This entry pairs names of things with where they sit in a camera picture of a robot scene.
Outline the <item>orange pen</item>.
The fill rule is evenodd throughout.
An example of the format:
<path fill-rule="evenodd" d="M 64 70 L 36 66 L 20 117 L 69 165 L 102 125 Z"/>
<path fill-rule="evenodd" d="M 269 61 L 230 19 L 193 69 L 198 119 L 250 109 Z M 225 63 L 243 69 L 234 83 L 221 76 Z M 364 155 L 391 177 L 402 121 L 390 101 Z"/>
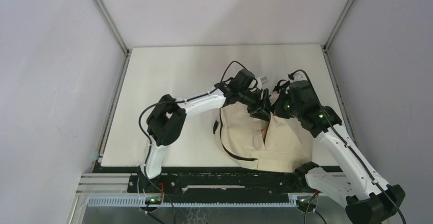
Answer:
<path fill-rule="evenodd" d="M 262 135 L 263 140 L 265 140 L 266 136 L 267 136 L 268 128 L 269 128 L 269 123 L 263 123 L 261 127 L 262 127 L 261 128 L 261 135 Z"/>

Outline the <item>cream canvas student bag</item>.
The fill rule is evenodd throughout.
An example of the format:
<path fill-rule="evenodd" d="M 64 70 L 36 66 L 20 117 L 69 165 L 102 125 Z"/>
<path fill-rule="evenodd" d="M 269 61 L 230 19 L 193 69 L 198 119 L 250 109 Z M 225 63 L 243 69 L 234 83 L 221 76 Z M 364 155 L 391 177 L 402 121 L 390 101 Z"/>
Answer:
<path fill-rule="evenodd" d="M 251 117 L 241 103 L 221 108 L 219 115 L 216 143 L 242 168 L 293 173 L 312 161 L 313 137 L 294 118 L 271 115 L 270 121 L 263 121 Z M 263 123 L 269 123 L 265 140 Z"/>

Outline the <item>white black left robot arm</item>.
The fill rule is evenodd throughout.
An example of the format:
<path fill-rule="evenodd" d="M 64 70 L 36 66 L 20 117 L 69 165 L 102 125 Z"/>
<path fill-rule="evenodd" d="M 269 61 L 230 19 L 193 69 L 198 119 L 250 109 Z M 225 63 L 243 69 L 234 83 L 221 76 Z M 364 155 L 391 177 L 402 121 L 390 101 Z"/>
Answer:
<path fill-rule="evenodd" d="M 139 115 L 138 125 L 149 141 L 148 153 L 140 165 L 140 186 L 148 192 L 155 191 L 160 184 L 163 159 L 168 148 L 180 136 L 188 118 L 212 109 L 241 103 L 248 114 L 256 119 L 270 120 L 270 92 L 243 68 L 235 77 L 222 80 L 208 91 L 191 97 L 174 98 L 166 94 L 145 108 Z"/>

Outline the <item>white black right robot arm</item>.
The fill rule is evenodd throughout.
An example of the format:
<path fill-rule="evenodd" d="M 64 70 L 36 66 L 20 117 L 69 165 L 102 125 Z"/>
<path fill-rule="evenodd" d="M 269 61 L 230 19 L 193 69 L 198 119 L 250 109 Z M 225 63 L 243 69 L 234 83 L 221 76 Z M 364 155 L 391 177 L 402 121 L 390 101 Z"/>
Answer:
<path fill-rule="evenodd" d="M 352 223 L 382 223 L 401 213 L 402 187 L 390 185 L 366 160 L 338 114 L 321 104 L 310 81 L 280 80 L 274 91 L 279 96 L 271 107 L 273 114 L 300 122 L 342 170 L 330 173 L 317 163 L 305 163 L 296 169 L 299 190 L 315 189 L 330 197 L 345 209 Z"/>

